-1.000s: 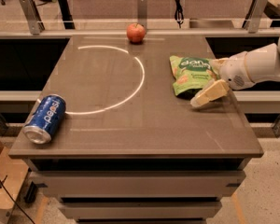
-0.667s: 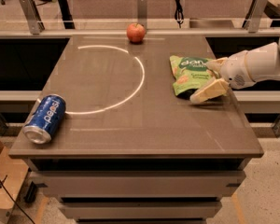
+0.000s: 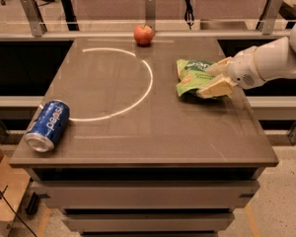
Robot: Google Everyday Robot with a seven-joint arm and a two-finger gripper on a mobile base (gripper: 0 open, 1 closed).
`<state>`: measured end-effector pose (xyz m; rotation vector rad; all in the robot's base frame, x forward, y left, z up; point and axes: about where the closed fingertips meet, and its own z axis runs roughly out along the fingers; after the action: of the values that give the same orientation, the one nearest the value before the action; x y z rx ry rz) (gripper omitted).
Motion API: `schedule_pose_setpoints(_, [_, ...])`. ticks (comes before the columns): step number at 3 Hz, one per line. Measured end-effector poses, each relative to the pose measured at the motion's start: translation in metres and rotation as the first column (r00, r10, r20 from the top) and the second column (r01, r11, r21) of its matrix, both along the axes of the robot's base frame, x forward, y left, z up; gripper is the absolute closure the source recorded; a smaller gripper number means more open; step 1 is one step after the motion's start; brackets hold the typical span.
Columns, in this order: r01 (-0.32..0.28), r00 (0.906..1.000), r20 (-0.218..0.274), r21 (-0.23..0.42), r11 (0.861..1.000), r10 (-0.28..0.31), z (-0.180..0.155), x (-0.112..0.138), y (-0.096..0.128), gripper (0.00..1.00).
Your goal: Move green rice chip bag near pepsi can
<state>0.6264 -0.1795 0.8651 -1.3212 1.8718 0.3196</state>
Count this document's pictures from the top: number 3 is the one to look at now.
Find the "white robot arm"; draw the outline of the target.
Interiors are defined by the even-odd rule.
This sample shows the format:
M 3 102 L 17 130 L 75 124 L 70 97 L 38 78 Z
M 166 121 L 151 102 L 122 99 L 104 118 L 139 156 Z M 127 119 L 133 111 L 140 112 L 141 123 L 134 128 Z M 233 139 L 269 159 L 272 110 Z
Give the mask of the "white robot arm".
M 205 72 L 213 79 L 196 90 L 202 99 L 229 95 L 236 86 L 253 89 L 279 78 L 296 79 L 296 24 L 288 37 L 239 51 Z

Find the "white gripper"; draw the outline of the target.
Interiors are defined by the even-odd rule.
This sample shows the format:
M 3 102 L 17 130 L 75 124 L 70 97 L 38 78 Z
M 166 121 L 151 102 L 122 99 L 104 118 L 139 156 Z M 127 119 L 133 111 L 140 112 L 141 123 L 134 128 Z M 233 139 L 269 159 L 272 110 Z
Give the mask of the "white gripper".
M 199 88 L 196 95 L 202 99 L 222 97 L 231 94 L 238 85 L 243 89 L 262 86 L 265 81 L 260 77 L 256 64 L 256 46 L 239 51 L 234 57 L 226 57 L 205 69 L 216 76 L 209 83 Z

